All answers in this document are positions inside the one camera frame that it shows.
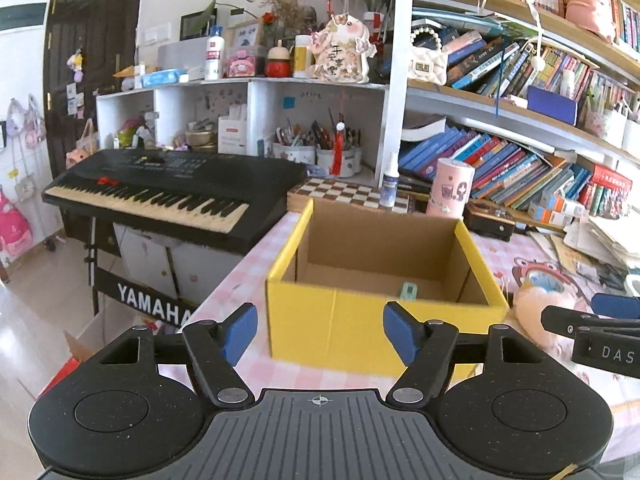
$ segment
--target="red tassel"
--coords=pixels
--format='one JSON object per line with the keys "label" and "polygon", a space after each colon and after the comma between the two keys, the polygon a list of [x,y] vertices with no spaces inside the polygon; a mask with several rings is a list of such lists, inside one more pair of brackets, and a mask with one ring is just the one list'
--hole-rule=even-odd
{"label": "red tassel", "polygon": [[335,145],[334,145],[334,164],[331,166],[330,174],[333,176],[340,176],[342,171],[342,131],[335,133]]}

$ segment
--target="dark wooden door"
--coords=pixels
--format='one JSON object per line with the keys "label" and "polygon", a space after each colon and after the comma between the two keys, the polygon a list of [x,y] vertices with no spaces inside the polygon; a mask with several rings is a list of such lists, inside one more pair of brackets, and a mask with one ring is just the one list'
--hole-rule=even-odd
{"label": "dark wooden door", "polygon": [[[116,89],[113,74],[132,65],[136,50],[136,27],[140,0],[51,0],[44,49],[44,103],[47,143],[53,177],[65,171],[66,153],[73,150],[84,129],[85,119],[95,121],[97,91]],[[84,120],[68,115],[66,86],[74,81],[66,62],[82,50]],[[62,212],[67,235],[88,239],[89,221]],[[113,227],[98,223],[98,245],[117,252]]]}

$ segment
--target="floor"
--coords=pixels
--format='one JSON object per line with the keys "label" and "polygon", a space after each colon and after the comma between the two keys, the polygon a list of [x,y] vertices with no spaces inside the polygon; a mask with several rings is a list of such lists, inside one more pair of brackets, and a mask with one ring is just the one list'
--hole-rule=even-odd
{"label": "floor", "polygon": [[[93,315],[84,250],[76,240],[40,248],[0,285],[0,478],[35,480],[42,466],[27,433],[34,398],[69,353],[63,330],[76,336]],[[110,265],[105,256],[101,264]]]}

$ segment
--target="white shelf unit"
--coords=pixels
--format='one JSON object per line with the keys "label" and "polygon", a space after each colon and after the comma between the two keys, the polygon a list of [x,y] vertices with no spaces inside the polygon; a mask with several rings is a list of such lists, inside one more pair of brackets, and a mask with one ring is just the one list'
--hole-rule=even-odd
{"label": "white shelf unit", "polygon": [[258,142],[273,136],[276,127],[300,124],[309,129],[314,120],[330,126],[329,110],[338,120],[343,113],[348,127],[362,132],[362,160],[366,167],[350,182],[377,185],[384,150],[383,135],[388,87],[340,85],[295,78],[238,78],[159,86],[100,96],[97,99],[100,145],[113,147],[113,136],[128,119],[155,111],[156,141],[171,146],[191,121],[211,118],[217,123],[231,104],[247,104],[247,151],[258,155]]}

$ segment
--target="picture frame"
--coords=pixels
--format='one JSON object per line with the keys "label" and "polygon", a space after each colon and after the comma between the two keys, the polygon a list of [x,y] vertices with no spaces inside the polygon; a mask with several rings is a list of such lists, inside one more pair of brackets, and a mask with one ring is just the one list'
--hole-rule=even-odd
{"label": "picture frame", "polygon": [[197,22],[201,15],[202,11],[185,14],[180,18],[180,41],[193,40],[194,38],[203,38],[204,36],[209,35],[211,26],[216,25],[216,23],[218,22],[218,10],[213,9],[211,16],[209,17],[209,23],[202,27],[202,29],[197,34],[193,34],[191,30],[193,28],[193,23]]}
{"label": "picture frame", "polygon": [[249,20],[227,27],[224,32],[224,37],[227,48],[260,45],[264,37],[262,19]]}

